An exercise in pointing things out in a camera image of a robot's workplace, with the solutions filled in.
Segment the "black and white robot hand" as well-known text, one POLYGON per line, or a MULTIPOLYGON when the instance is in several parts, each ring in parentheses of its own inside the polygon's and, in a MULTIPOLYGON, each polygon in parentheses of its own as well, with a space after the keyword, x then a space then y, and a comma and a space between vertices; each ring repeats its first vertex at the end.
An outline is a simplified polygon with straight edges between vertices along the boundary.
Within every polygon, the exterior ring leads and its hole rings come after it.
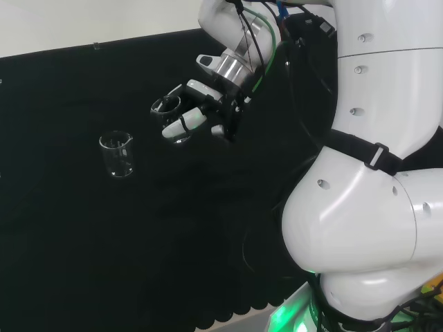
POLYGON ((234 142, 249 101, 239 89, 229 91, 223 84, 218 91, 191 79, 159 98, 150 113, 160 118, 162 136, 174 144, 188 140, 209 120, 216 121, 210 129, 214 137, 234 142))

